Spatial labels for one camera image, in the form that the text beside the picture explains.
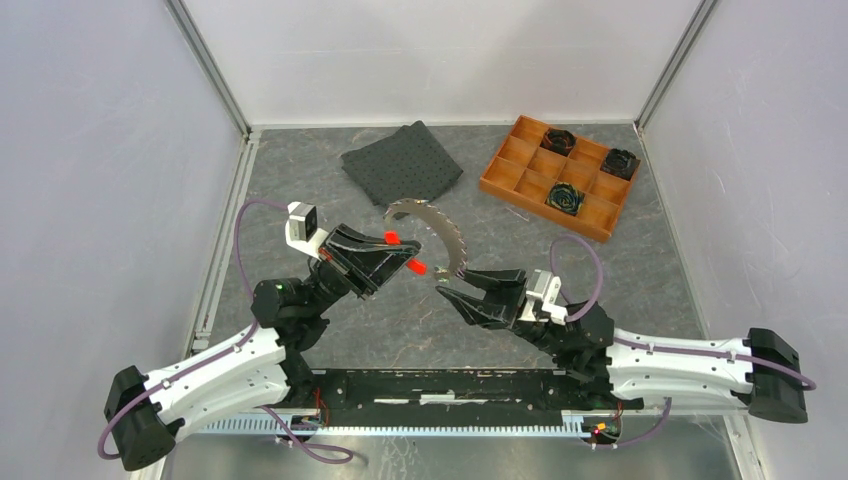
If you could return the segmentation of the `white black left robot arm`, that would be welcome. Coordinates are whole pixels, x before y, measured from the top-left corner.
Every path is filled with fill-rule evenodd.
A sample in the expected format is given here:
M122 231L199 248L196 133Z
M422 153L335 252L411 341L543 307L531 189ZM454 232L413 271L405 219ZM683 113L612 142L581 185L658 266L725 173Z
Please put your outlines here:
M348 294L373 295L421 250L396 233L364 235L345 224L331 231L285 226L288 247L309 257L306 279L259 282L251 294L253 323L202 353L143 374L118 372L104 415L98 453L127 471L146 468L202 427L241 410L285 402L306 405L313 374L302 352L329 325L325 312Z

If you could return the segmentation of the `large metal keyring red grip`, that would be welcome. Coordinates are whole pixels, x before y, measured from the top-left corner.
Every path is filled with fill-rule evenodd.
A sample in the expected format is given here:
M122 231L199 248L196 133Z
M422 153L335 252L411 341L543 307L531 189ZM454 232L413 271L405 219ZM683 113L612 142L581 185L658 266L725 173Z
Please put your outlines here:
M383 216L384 226L389 228L398 215L413 216L421 220L442 242L448 254L446 267L437 267L432 274L449 273L451 279L460 278L461 272L467 269L467 246L459 227L429 201L404 198L388 205Z

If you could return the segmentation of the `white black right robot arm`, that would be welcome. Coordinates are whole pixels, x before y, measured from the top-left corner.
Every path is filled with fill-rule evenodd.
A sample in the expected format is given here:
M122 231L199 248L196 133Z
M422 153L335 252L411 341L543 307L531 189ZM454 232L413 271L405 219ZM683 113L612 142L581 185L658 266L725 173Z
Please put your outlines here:
M650 336L617 327L596 303L557 304L561 281L550 271L467 270L461 278L482 297L436 290L463 320L505 330L549 355L591 408L670 398L776 423L808 420L805 394L813 383L797 350L770 329L718 340Z

